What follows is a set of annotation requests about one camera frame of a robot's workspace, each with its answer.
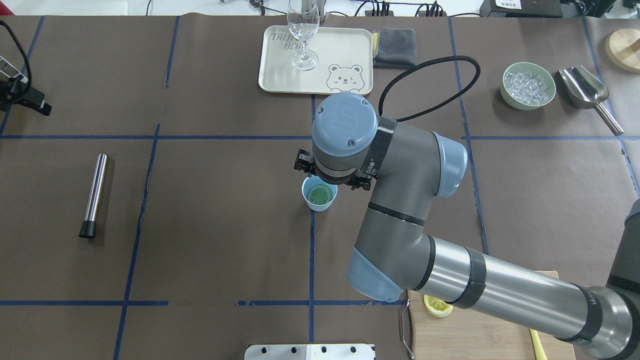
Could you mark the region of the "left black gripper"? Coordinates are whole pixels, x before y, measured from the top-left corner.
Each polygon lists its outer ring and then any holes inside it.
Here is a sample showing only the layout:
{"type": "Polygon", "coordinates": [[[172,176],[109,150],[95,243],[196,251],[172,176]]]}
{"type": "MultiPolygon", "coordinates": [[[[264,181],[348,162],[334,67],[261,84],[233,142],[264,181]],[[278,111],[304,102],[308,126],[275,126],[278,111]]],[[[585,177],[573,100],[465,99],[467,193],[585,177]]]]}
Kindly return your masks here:
{"type": "Polygon", "coordinates": [[[9,111],[13,105],[32,109],[43,116],[50,116],[52,106],[45,101],[45,95],[36,88],[29,88],[25,76],[2,79],[0,82],[0,109],[9,111]]]}

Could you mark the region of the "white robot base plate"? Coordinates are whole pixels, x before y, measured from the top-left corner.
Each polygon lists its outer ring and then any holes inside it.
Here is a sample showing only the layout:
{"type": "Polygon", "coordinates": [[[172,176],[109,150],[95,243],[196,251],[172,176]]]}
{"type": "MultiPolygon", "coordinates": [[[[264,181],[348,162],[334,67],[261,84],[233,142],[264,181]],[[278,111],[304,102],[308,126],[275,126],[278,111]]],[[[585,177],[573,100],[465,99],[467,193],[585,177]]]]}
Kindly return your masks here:
{"type": "Polygon", "coordinates": [[[254,344],[245,360],[375,360],[375,346],[366,343],[254,344]]]}

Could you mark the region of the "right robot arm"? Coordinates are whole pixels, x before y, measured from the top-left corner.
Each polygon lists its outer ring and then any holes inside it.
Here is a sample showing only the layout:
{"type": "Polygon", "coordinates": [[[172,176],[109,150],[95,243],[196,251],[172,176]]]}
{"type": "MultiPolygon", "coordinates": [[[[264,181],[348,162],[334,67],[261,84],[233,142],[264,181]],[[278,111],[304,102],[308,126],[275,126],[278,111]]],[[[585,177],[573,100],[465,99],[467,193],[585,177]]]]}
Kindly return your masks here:
{"type": "Polygon", "coordinates": [[[606,285],[583,287],[425,231],[434,200],[452,196],[466,173],[460,142],[338,92],[315,110],[311,145],[299,150],[295,170],[372,191],[346,273],[357,292],[393,302],[414,291],[546,333],[594,359],[639,358],[638,201],[606,285]]]}

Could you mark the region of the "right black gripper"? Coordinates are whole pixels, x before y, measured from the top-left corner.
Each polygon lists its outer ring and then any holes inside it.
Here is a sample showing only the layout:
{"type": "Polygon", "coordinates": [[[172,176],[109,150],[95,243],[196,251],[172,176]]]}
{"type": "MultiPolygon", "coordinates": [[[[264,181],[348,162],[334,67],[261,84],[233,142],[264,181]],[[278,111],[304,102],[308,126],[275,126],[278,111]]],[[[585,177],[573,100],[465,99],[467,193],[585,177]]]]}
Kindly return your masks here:
{"type": "Polygon", "coordinates": [[[299,149],[295,157],[294,170],[318,176],[330,185],[347,185],[354,191],[370,191],[373,177],[356,168],[334,170],[322,164],[319,159],[304,149],[299,149]]]}

